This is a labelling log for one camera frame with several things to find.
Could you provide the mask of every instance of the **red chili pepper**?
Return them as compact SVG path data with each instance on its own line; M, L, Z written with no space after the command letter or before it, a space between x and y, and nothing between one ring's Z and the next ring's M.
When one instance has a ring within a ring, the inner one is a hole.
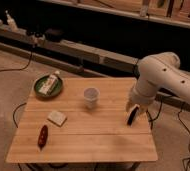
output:
M41 129L38 138L38 147L40 148L40 150L42 150L42 148L46 145L47 138L48 138L48 127L44 125Z

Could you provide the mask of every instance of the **plate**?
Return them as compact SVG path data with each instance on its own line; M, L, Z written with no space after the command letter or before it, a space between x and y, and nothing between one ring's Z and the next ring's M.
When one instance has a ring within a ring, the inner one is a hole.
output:
M52 90L52 92L50 94L43 94L43 93L39 92L41 86L48 79L48 77L49 77L49 75L45 75L44 77L41 77L40 79L38 79L35 82L35 84L34 84L34 91L35 91L35 93L36 93L37 96L43 97L43 98L50 98L50 97L57 96L61 92L62 87L63 87L63 81L59 77L58 77L57 84L55 85L54 89Z

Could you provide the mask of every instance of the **paper cup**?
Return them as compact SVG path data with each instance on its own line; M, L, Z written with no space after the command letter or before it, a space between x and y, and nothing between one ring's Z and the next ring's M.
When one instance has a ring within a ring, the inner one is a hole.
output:
M99 94L98 89L93 87L84 90L85 104L88 109L96 107Z

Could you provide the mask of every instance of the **table leg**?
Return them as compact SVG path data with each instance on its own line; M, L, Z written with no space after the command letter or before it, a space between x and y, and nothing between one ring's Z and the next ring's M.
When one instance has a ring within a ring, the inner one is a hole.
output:
M129 171L135 171L140 165L140 162L134 162L133 165L129 168Z

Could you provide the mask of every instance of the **black cable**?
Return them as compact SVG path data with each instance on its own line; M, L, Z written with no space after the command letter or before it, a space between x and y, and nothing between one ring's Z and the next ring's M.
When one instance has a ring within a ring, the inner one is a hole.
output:
M22 68L17 68L17 69L1 69L0 72L22 71L22 70L25 70L25 69L30 65L30 63L31 63L31 61L32 61L32 56L33 56L33 50L31 50L28 63L27 63L24 67L22 67Z
M98 168L98 163L95 164L94 171L97 171L97 168Z
M14 122L16 128L18 128L18 124L17 124L17 122L16 122L16 120L15 120L16 111L17 111L20 107L22 107L22 106L24 106L24 105L26 105L26 103L22 103L22 104L18 105L18 106L15 108L15 110L13 111L12 117L13 117L13 122Z
M20 163L18 163L18 167L19 167L19 170L20 170L20 171L23 171L22 168L21 168Z
M149 116L149 122L150 122L150 124L151 124L151 129L153 129L154 121L157 120L157 119L159 118L159 116L160 116L160 113L161 113L162 107L163 107L163 101L164 101L165 99L171 98L171 97L173 97L173 96L174 96L174 95L170 95L170 96L165 96L165 97L162 97L162 98L161 98L160 107L159 107L158 113L157 113L157 115L156 115L154 118L152 118L152 115L150 114L150 112L149 112L148 110L146 111L146 113L147 113L148 116Z
M183 127L185 128L185 130L188 132L189 134L189 143L188 143L188 152L189 152L189 157L182 159L182 163L183 163L183 167L185 171L188 171L188 169L190 169L190 130L189 128L186 126L186 124L182 121L182 119L180 118L180 113L182 113L183 111L183 107L185 105L185 102L182 103L181 105L181 109L178 112L177 116L179 121L181 122L181 124L183 125Z
M51 163L48 163L48 165L52 169L62 169L64 167L66 167L68 164L67 163L63 163L63 164L60 164L60 165L53 165Z
M29 168L29 170L36 171L32 166L30 166L30 164L27 163L26 166Z

